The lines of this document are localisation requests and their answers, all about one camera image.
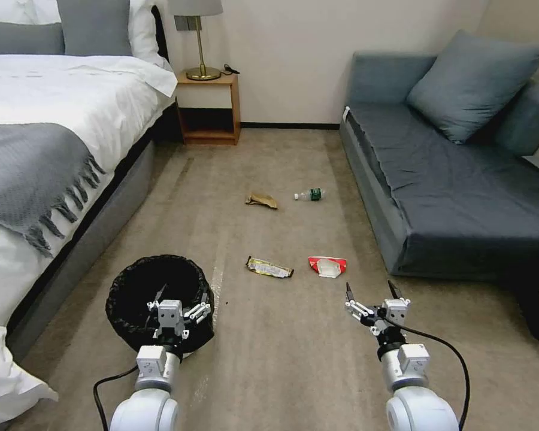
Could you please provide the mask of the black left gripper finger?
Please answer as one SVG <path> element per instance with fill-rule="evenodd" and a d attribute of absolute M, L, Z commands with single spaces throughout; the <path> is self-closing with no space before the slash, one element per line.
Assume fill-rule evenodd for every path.
<path fill-rule="evenodd" d="M 196 326 L 212 313 L 212 293 L 209 287 L 185 294 L 181 302 L 185 326 Z"/>
<path fill-rule="evenodd" d="M 156 296 L 153 301 L 147 302 L 147 307 L 149 312 L 153 312 L 154 309 L 158 309 L 160 303 L 161 303 L 161 297 L 164 292 L 164 290 L 168 287 L 168 283 L 164 283 L 162 288 L 157 291 Z"/>

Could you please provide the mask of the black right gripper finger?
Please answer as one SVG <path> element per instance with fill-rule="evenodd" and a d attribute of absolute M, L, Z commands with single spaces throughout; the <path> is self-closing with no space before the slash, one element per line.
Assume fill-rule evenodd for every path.
<path fill-rule="evenodd" d="M 391 298 L 387 300 L 389 314 L 407 314 L 411 300 L 403 295 L 391 280 L 388 280 L 387 284 L 391 293 Z"/>
<path fill-rule="evenodd" d="M 349 282 L 346 282 L 345 310 L 361 325 L 367 327 L 373 336 L 379 336 L 380 329 L 376 326 L 379 321 L 377 308 L 368 308 L 355 300 Z"/>

